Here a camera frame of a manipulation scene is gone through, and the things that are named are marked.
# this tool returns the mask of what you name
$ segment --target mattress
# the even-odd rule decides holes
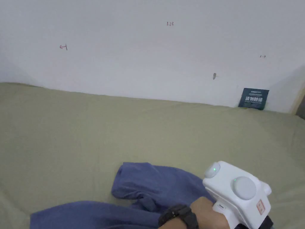
[[[111,196],[123,162],[203,177],[214,161],[268,183],[275,228],[305,228],[305,120],[283,113],[0,83],[0,222]]]

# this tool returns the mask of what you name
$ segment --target sticker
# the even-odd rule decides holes
[[[264,206],[262,200],[260,200],[256,206],[257,206],[258,211],[260,212],[260,215],[262,215],[265,211],[265,206]]]

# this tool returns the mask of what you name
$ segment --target blue cloth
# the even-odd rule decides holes
[[[178,203],[190,205],[201,196],[214,201],[202,179],[181,169],[149,163],[123,163],[112,194],[136,200],[129,207],[80,201],[31,215],[30,229],[149,229],[158,228],[160,214]]]

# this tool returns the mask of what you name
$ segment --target black watch strap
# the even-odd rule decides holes
[[[179,217],[187,226],[187,229],[198,229],[198,222],[196,215],[187,205],[178,204],[169,208],[159,218],[159,226],[162,226],[167,221]]]

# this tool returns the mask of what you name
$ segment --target white wrist device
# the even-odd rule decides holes
[[[258,229],[270,212],[270,186],[231,164],[215,162],[206,170],[203,185],[216,199],[213,210],[225,215],[230,229],[238,224]]]

